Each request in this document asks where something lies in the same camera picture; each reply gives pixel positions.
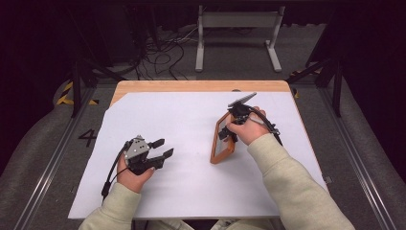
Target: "yellow and black tape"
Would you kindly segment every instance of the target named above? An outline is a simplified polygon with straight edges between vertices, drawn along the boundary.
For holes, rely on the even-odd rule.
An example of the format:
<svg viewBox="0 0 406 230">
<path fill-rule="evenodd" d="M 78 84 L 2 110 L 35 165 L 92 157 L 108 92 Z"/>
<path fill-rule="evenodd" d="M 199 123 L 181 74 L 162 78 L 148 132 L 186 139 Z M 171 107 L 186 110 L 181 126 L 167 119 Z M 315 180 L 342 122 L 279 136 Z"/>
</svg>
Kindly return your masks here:
<svg viewBox="0 0 406 230">
<path fill-rule="evenodd" d="M 74 86 L 74 82 L 72 80 L 69 80 L 68 83 L 66 84 L 65 88 L 63 89 L 63 92 L 60 94 L 59 99 L 57 100 L 56 104 L 74 104 L 73 100 L 68 99 L 68 93 Z M 99 104 L 99 100 L 90 100 L 89 105 L 97 105 Z"/>
</svg>

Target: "dark wall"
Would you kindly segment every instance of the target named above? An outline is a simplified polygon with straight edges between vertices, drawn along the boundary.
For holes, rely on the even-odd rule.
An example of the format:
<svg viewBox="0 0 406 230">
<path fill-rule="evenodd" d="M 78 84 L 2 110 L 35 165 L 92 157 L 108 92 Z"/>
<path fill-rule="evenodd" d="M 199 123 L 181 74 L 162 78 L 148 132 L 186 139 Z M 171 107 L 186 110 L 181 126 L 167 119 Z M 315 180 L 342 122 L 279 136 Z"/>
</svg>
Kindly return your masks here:
<svg viewBox="0 0 406 230">
<path fill-rule="evenodd" d="M 70 63 L 37 1 L 0 8 L 0 173 L 24 134 L 50 112 Z"/>
<path fill-rule="evenodd" d="M 345 78 L 381 146 L 406 181 L 406 7 L 376 1 L 345 58 Z"/>
</svg>

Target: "table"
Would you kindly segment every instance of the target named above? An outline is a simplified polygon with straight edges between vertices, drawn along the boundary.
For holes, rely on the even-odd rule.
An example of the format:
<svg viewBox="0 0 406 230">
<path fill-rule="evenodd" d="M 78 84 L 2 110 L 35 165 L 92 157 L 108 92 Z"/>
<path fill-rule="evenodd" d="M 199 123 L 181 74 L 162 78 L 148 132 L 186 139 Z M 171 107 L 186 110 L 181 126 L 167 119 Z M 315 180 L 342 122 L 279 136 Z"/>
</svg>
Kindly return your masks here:
<svg viewBox="0 0 406 230">
<path fill-rule="evenodd" d="M 231 92 L 236 89 L 244 92 Z M 252 91 L 258 94 L 248 104 L 268 111 L 284 147 L 327 190 L 285 81 L 122 81 L 104 114 L 69 218 L 83 219 L 100 206 L 105 171 L 123 142 L 137 134 L 148 142 L 166 139 L 160 153 L 150 157 L 171 148 L 174 154 L 143 188 L 135 219 L 277 217 L 279 210 L 242 142 L 227 160 L 209 162 L 215 122 L 227 111 L 227 104 Z"/>
</svg>

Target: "beige sweater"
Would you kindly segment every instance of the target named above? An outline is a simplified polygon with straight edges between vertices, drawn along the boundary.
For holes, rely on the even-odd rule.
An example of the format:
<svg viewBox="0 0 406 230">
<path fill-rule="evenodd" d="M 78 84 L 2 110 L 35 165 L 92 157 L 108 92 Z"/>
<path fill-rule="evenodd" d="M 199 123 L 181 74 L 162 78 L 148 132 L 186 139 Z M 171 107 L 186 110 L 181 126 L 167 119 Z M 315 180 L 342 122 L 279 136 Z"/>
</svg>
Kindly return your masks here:
<svg viewBox="0 0 406 230">
<path fill-rule="evenodd" d="M 317 184 L 304 166 L 289 156 L 273 135 L 255 140 L 248 151 L 257 162 L 263 183 L 276 201 L 286 229 L 354 229 L 329 194 Z M 116 183 L 101 208 L 95 210 L 80 229 L 130 229 L 141 196 Z M 191 229 L 178 220 L 181 229 Z M 167 223 L 152 223 L 148 229 L 172 229 Z M 241 220 L 228 229 L 273 229 L 264 219 Z"/>
</svg>

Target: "person's left hand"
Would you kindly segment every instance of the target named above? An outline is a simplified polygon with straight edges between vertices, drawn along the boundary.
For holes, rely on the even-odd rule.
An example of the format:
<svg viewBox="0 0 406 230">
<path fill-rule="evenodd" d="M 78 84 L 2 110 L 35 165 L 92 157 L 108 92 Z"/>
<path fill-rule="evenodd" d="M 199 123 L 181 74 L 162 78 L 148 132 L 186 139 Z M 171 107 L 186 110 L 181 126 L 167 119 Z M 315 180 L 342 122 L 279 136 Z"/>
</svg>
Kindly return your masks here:
<svg viewBox="0 0 406 230">
<path fill-rule="evenodd" d="M 124 153 L 120 156 L 119 162 L 117 163 L 117 173 L 121 172 L 127 167 L 124 159 Z M 124 170 L 117 175 L 117 182 L 126 186 L 127 189 L 134 193 L 140 193 L 144 184 L 152 177 L 155 169 L 147 169 L 141 175 L 134 174 L 130 169 Z"/>
</svg>

